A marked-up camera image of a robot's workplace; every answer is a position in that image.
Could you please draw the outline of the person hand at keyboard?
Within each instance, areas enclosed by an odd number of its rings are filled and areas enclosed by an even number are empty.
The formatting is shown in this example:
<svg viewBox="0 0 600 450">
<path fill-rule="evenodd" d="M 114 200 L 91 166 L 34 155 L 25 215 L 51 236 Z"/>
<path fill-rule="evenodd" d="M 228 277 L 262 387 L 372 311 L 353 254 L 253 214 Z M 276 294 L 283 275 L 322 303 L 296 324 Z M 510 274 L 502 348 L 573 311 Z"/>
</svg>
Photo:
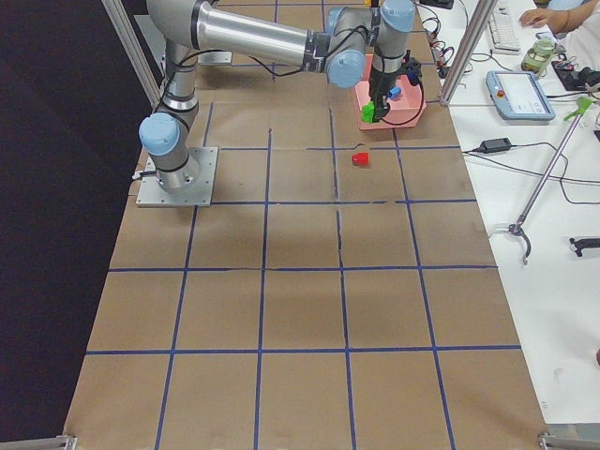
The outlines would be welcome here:
<svg viewBox="0 0 600 450">
<path fill-rule="evenodd" d="M 555 10 L 547 8 L 536 8 L 525 11 L 519 18 L 523 26 L 540 28 L 547 26 L 552 32 L 561 32 L 568 22 L 566 10 Z"/>
</svg>

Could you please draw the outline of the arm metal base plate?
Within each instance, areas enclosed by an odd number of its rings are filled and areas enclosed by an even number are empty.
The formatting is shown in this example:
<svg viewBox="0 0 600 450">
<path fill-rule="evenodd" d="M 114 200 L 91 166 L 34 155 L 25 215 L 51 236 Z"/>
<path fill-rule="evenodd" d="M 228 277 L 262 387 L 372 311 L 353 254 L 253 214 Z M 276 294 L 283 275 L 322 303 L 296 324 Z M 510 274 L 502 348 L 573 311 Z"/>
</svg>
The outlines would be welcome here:
<svg viewBox="0 0 600 450">
<path fill-rule="evenodd" d="M 136 204 L 140 207 L 208 207 L 212 203 L 217 147 L 189 147 L 187 164 L 176 172 L 162 172 L 149 158 L 139 186 Z"/>
<path fill-rule="evenodd" d="M 203 52 L 198 56 L 198 66 L 229 66 L 232 63 L 233 54 L 225 51 Z"/>
</svg>

